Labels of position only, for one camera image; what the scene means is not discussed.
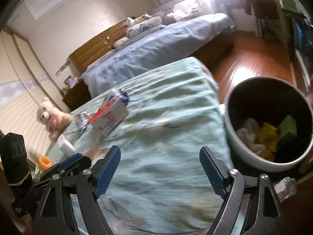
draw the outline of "stuffed animal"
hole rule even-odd
[[[37,120],[46,125],[46,130],[50,133],[49,139],[54,142],[72,119],[72,115],[55,108],[47,97],[43,98],[37,109]]]

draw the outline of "metal bolt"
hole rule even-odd
[[[89,175],[91,173],[91,169],[84,169],[83,174],[84,175]]]
[[[59,174],[54,174],[53,176],[52,176],[52,179],[53,180],[58,180],[60,178],[60,175]]]
[[[238,174],[238,170],[236,170],[236,169],[230,169],[230,170],[229,170],[229,173],[232,174],[232,175],[237,175],[237,174]]]
[[[269,177],[269,176],[266,175],[266,174],[261,174],[261,178],[262,178],[262,179],[268,179],[268,177]]]

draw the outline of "orange scrunchie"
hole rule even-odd
[[[42,172],[49,169],[51,165],[51,160],[48,157],[42,155],[38,158],[38,167]]]

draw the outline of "red and white box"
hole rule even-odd
[[[95,113],[89,122],[104,137],[128,115],[126,107],[118,97],[113,97]]]

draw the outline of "nightstand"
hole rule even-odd
[[[88,86],[83,80],[77,82],[63,97],[63,102],[70,108],[71,111],[76,110],[91,100]]]

